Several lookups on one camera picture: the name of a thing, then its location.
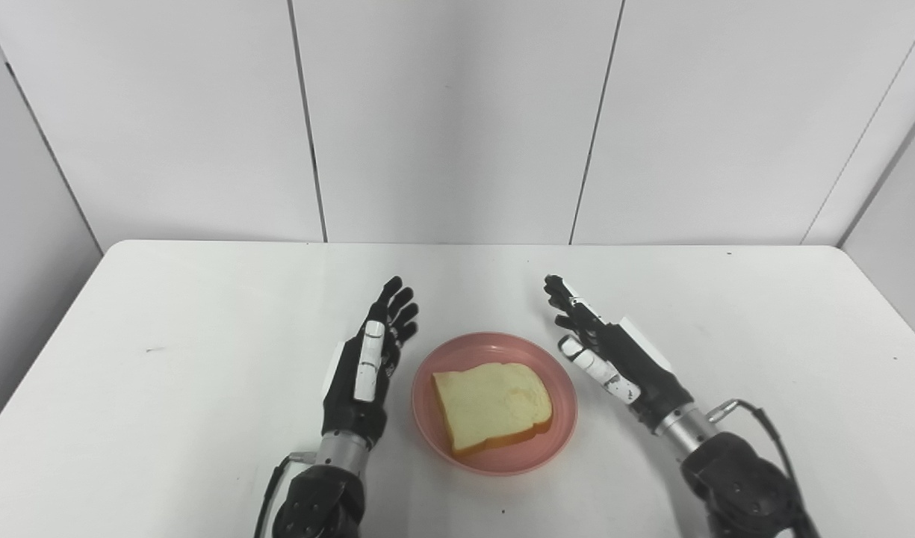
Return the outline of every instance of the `silver cylindrical joint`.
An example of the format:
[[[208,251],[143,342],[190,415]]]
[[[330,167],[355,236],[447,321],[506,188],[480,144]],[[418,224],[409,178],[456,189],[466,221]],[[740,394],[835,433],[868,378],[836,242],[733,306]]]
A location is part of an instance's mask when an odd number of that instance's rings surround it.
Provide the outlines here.
[[[330,432],[321,437],[321,446],[314,458],[316,466],[340,467],[361,477],[367,464],[367,442],[351,432]]]
[[[695,452],[701,444],[719,433],[719,430],[703,416],[696,405],[687,403],[673,409],[653,433],[668,440],[677,462],[683,462],[686,456]]]

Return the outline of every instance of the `table surface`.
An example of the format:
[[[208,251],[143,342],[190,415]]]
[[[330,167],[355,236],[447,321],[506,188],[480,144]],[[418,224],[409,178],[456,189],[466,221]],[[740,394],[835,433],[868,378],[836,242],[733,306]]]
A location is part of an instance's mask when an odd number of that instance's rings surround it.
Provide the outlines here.
[[[335,344],[396,273],[421,329],[368,466],[367,538],[706,535],[665,447],[571,364],[577,428],[538,470],[477,476],[420,438],[410,382],[436,345],[555,348],[546,273],[629,315],[704,411],[765,406],[823,536],[915,536],[915,335],[836,249],[127,241],[0,416],[0,537],[251,535],[272,467],[317,448]],[[777,457],[746,415],[723,425]]]

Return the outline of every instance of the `black cable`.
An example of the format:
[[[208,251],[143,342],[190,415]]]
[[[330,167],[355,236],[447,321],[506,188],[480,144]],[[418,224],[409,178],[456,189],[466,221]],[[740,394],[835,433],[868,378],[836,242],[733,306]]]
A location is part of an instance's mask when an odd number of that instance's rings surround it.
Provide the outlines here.
[[[755,419],[759,422],[759,425],[766,430],[766,435],[769,436],[769,439],[772,440],[772,444],[775,444],[775,450],[779,453],[779,459],[782,460],[782,466],[786,469],[786,477],[789,478],[789,484],[792,484],[794,489],[794,495],[796,503],[799,504],[799,511],[801,511],[802,521],[801,528],[794,527],[796,530],[796,538],[802,538],[805,536],[807,538],[819,538],[819,532],[816,531],[816,526],[813,525],[812,520],[809,518],[808,512],[805,510],[805,502],[802,500],[802,489],[799,488],[799,482],[795,479],[795,471],[793,470],[793,463],[789,460],[789,453],[786,452],[786,447],[782,444],[782,439],[779,437],[779,432],[775,429],[775,425],[772,424],[772,420],[769,419],[766,412],[763,411],[761,406],[755,406],[748,401],[741,401],[741,399],[736,399],[736,404],[740,405],[742,408],[747,409],[754,416]]]
[[[265,519],[268,516],[268,505],[272,503],[272,498],[275,498],[277,487],[281,483],[281,477],[289,463],[291,463],[291,457],[285,456],[279,465],[275,467],[275,470],[272,471],[270,479],[268,479],[268,486],[265,487],[265,500],[261,502],[261,511],[258,512],[258,522],[255,524],[255,538],[261,538],[261,535],[265,531]]]

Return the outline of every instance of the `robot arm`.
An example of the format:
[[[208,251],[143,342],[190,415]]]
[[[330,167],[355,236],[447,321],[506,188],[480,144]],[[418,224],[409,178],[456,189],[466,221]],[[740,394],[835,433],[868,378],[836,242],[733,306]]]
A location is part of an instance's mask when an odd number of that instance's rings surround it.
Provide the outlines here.
[[[358,334],[344,343],[324,396],[320,448],[313,466],[291,481],[272,524],[273,537],[358,537],[365,514],[362,475],[388,423],[383,404],[390,377],[400,360],[400,348],[417,333],[413,297],[413,290],[403,287],[399,276],[390,279]],[[265,492],[256,538],[264,535],[265,514],[284,467],[303,457],[304,453],[290,455],[276,468]]]
[[[771,538],[792,528],[798,538],[818,537],[782,443],[762,409],[728,401],[703,415],[663,355],[628,319],[608,324],[559,276],[547,276],[545,285],[550,305],[564,312],[556,317],[557,326],[574,333],[560,340],[560,351],[666,440],[683,479],[706,504],[716,536]],[[738,406],[750,409],[777,443],[789,477],[742,437],[716,428]]]

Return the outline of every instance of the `gray wall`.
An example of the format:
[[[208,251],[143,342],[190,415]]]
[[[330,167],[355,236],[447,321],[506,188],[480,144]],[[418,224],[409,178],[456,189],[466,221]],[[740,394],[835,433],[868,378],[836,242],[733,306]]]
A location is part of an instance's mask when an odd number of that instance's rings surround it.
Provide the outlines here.
[[[915,129],[843,249],[915,330]]]
[[[100,256],[0,54],[0,409]]]

